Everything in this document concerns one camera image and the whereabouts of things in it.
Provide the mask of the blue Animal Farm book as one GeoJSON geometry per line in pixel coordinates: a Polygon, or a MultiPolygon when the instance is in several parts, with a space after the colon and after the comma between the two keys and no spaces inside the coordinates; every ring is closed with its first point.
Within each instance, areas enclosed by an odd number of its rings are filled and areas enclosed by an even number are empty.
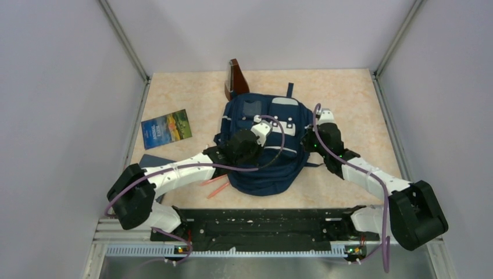
{"type": "Polygon", "coordinates": [[[141,122],[145,150],[192,137],[185,109],[141,122]]]}

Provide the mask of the navy blue backpack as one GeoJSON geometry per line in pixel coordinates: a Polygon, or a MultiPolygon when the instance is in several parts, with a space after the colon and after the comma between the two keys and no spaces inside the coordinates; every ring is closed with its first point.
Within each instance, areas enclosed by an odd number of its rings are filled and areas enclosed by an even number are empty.
{"type": "Polygon", "coordinates": [[[262,154],[254,164],[257,171],[232,171],[227,177],[232,187],[253,196],[277,195],[286,191],[304,167],[310,163],[309,152],[304,150],[302,137],[313,123],[313,113],[292,97],[294,85],[289,83],[286,96],[245,93],[227,102],[222,115],[217,145],[226,143],[237,131],[249,130],[257,115],[268,115],[272,125],[262,154]]]}

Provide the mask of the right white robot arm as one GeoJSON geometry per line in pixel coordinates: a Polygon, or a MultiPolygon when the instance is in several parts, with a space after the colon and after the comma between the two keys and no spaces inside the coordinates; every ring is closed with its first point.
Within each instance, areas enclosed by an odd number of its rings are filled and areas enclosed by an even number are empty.
{"type": "Polygon", "coordinates": [[[360,154],[344,147],[336,124],[309,125],[302,144],[307,152],[316,152],[323,158],[329,172],[362,187],[384,203],[381,210],[359,209],[344,220],[341,232],[345,238],[357,239],[364,232],[374,232],[413,251],[448,232],[448,221],[428,182],[410,182],[372,166],[360,154]]]}

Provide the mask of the dark blue notebook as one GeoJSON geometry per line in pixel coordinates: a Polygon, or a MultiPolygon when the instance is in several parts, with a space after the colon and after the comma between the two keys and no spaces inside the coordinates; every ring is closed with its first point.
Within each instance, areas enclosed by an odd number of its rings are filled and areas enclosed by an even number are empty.
{"type": "Polygon", "coordinates": [[[147,167],[164,166],[169,163],[174,163],[174,160],[166,159],[154,155],[144,154],[138,164],[141,168],[147,168],[147,167]]]}

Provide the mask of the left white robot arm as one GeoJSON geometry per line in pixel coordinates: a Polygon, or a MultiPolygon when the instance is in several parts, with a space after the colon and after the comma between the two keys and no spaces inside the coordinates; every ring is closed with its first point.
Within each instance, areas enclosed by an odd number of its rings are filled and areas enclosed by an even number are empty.
{"type": "Polygon", "coordinates": [[[129,165],[106,195],[114,211],[113,217],[124,230],[145,225],[164,231],[172,240],[182,239],[187,229],[178,210],[156,199],[179,187],[232,171],[255,171],[244,165],[257,161],[270,133],[271,128],[260,123],[249,130],[240,130],[226,143],[207,148],[189,159],[158,167],[129,165]]]}

